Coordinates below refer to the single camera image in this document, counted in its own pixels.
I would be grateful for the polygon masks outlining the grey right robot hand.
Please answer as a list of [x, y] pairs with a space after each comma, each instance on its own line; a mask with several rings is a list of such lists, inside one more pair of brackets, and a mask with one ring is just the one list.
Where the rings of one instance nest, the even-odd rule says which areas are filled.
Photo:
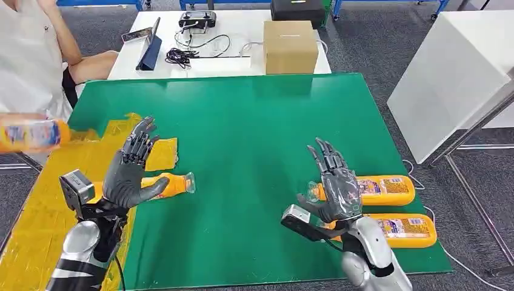
[[298, 205], [322, 221], [346, 221], [362, 215], [362, 199], [355, 172], [348, 168], [342, 154], [328, 141], [315, 138], [319, 149], [308, 145], [320, 172], [325, 201], [311, 202], [297, 194]]

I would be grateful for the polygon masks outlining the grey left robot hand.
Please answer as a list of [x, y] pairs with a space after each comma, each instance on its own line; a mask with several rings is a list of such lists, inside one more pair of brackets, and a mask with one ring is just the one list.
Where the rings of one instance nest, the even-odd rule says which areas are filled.
[[142, 186], [145, 165], [158, 136], [151, 136], [156, 126], [147, 116], [132, 129], [123, 146], [115, 153], [102, 185], [103, 197], [113, 204], [130, 209], [160, 195], [170, 180], [161, 177]]

